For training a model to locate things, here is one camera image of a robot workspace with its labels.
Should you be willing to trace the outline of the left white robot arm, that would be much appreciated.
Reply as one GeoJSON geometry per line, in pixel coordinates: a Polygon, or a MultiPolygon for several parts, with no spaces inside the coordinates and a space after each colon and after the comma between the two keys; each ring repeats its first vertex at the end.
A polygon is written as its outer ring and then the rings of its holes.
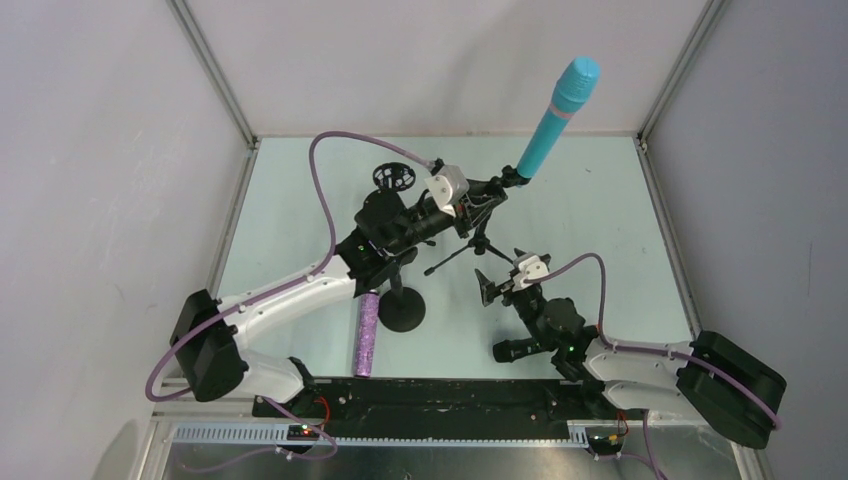
{"type": "Polygon", "coordinates": [[[186,393],[211,402],[235,391],[286,403],[306,388],[310,374],[293,356],[261,354],[252,347],[267,331],[322,307],[351,300],[384,283],[390,285],[378,309],[406,330],[426,314],[421,295],[403,285],[401,270],[418,247],[446,230],[462,238],[484,228],[504,203],[504,188],[472,180],[458,192],[429,187],[413,205],[380,188],[355,214],[355,227],[332,242],[327,257],[304,271],[265,286],[258,293],[214,299],[202,289],[185,300],[170,338],[171,354],[187,380],[186,393]]]}

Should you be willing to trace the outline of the black microphone orange tip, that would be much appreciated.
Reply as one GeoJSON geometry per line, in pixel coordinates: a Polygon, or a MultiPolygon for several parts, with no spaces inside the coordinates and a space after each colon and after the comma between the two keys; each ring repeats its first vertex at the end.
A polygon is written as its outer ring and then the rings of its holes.
{"type": "Polygon", "coordinates": [[[503,340],[492,346],[492,355],[497,363],[513,363],[531,355],[555,351],[557,348],[556,343],[545,345],[533,338],[503,340]]]}

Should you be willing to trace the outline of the round base mic stand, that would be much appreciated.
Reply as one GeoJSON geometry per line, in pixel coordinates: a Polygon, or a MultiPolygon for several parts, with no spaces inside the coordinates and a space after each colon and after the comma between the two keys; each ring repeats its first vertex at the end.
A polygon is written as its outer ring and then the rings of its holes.
{"type": "Polygon", "coordinates": [[[405,286],[402,278],[390,280],[390,289],[380,297],[378,318],[382,325],[395,333],[407,333],[421,325],[426,315],[426,303],[414,288],[405,286]]]}

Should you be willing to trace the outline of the clip tripod mic stand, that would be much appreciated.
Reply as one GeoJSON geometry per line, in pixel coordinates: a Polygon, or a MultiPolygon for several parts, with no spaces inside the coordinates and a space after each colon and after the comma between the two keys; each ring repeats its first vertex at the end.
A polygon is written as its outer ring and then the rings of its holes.
{"type": "MultiPolygon", "coordinates": [[[[487,185],[500,186],[506,191],[508,188],[521,187],[527,185],[530,180],[521,176],[515,167],[507,165],[503,167],[500,175],[493,176],[489,180],[468,179],[468,182],[469,190],[472,185],[487,185]]],[[[493,246],[491,243],[491,239],[487,236],[486,229],[491,220],[491,217],[482,227],[478,228],[468,237],[467,244],[464,247],[451,253],[448,257],[446,257],[444,260],[441,260],[439,263],[427,268],[424,271],[424,275],[432,275],[437,269],[444,266],[466,250],[472,250],[473,253],[477,256],[483,256],[486,253],[492,253],[498,258],[501,258],[507,262],[511,262],[512,258],[506,255],[501,250],[497,249],[495,246],[493,246]]]]}

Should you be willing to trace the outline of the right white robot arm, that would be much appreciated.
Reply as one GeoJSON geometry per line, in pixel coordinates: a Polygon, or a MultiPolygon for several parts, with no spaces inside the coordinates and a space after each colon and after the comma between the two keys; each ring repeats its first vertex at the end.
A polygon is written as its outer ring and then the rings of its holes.
{"type": "Polygon", "coordinates": [[[603,259],[582,254],[551,271],[549,255],[519,251],[507,280],[497,284],[475,273],[481,302],[501,302],[515,310],[529,336],[492,348],[498,363],[548,353],[566,380],[581,382],[618,410],[670,413],[705,421],[726,439],[752,449],[767,446],[782,428],[778,414],[785,378],[728,337],[709,330],[681,342],[631,342],[604,330],[606,301],[597,322],[588,324],[570,298],[544,295],[543,284],[580,262],[599,265],[600,293],[607,293],[603,259]]]}

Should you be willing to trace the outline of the light blue microphone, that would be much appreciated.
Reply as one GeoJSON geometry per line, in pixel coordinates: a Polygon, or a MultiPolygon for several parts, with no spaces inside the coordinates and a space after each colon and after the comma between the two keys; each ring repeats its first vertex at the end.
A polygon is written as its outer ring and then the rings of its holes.
{"type": "Polygon", "coordinates": [[[547,109],[515,169],[527,180],[541,168],[568,123],[588,102],[600,78],[599,64],[590,57],[573,59],[555,83],[547,109]]]}

